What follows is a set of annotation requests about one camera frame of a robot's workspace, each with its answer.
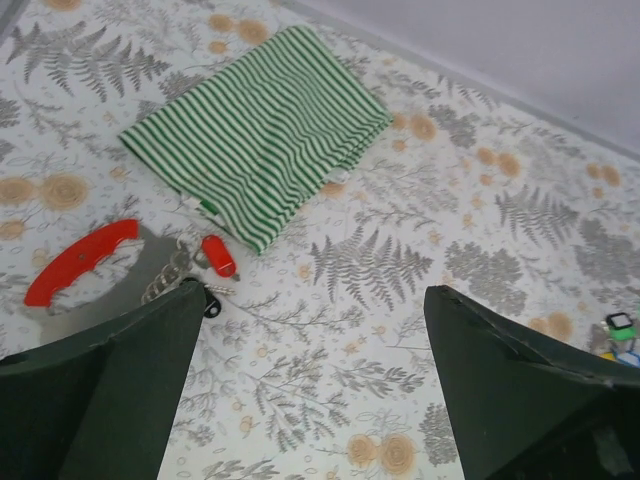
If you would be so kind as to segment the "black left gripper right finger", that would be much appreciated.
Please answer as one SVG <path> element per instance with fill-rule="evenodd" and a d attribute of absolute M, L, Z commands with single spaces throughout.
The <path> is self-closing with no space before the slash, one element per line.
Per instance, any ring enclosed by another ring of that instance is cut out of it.
<path fill-rule="evenodd" d="M 448 286 L 424 298 L 431 350 L 469 479 L 635 479 L 639 368 L 505 318 Z"/>

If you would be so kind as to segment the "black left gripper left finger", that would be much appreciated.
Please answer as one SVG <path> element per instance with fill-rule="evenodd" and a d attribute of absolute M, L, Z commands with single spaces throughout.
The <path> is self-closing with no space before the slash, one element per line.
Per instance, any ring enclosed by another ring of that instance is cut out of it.
<path fill-rule="evenodd" d="M 157 478 L 205 306 L 187 282 L 2 359 L 2 478 Z"/>

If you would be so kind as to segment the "red handled carabiner keyring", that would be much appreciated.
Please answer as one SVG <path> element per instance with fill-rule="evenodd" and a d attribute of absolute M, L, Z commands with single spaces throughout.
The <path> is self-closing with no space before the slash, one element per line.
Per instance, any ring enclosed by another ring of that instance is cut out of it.
<path fill-rule="evenodd" d="M 60 315 L 53 312 L 57 294 L 112 256 L 126 240 L 140 240 L 142 249 L 127 274 L 95 300 Z M 60 253 L 31 283 L 24 312 L 31 319 L 107 320 L 136 308 L 146 287 L 176 249 L 172 237 L 158 237 L 136 219 L 112 222 L 84 236 Z"/>

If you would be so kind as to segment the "silver keys bunch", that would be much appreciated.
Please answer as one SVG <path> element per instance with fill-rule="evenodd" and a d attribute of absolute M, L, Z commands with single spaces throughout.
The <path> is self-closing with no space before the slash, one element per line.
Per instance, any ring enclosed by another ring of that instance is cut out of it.
<path fill-rule="evenodd" d="M 169 260 L 161 268 L 160 272 L 147 285 L 140 301 L 145 305 L 161 295 L 177 288 L 182 282 L 196 281 L 204 285 L 207 293 L 215 296 L 235 296 L 236 291 L 232 287 L 215 285 L 203 279 L 202 273 L 207 258 L 201 247 L 195 247 L 194 240 L 181 234 L 175 240 L 175 248 L 169 255 Z"/>

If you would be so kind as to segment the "red key tag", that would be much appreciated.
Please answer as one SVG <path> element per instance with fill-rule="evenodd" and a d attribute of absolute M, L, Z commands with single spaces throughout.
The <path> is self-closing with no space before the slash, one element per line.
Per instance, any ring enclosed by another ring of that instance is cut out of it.
<path fill-rule="evenodd" d="M 208 235 L 204 237 L 201 241 L 201 250 L 220 277 L 231 278 L 236 274 L 235 261 L 219 236 Z"/>

